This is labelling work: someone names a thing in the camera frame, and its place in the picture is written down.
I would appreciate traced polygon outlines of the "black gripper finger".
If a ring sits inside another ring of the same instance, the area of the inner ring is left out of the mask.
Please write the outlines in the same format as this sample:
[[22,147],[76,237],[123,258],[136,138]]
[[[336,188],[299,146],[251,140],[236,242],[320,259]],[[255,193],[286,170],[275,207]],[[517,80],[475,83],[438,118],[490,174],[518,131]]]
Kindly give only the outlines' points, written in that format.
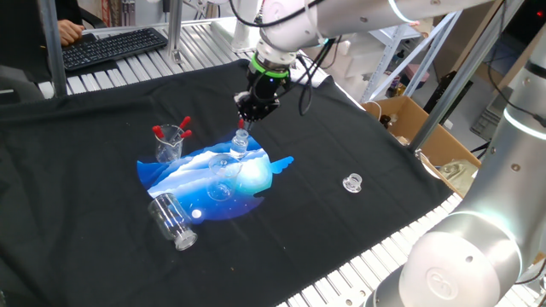
[[255,124],[265,119],[268,115],[279,108],[280,102],[274,100],[273,102],[260,102],[255,104],[250,109],[248,128],[252,129]]
[[235,106],[237,107],[238,116],[245,122],[251,124],[252,118],[252,95],[249,91],[242,91],[234,96]]

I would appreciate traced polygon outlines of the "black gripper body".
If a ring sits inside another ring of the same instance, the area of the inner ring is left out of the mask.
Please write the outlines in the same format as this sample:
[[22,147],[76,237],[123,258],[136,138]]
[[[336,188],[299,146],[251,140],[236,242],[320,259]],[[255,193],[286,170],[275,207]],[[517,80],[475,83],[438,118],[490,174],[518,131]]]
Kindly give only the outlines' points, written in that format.
[[277,98],[277,91],[290,85],[290,73],[260,72],[247,70],[247,96],[246,100],[273,101]]

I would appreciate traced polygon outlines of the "person's hand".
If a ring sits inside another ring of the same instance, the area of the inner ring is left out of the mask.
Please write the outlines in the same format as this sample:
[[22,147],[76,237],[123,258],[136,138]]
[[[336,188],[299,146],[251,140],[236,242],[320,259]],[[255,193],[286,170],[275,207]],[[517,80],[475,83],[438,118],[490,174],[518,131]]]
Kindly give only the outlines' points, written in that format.
[[57,27],[62,47],[67,47],[70,44],[76,43],[83,37],[84,26],[75,24],[70,20],[58,20]]

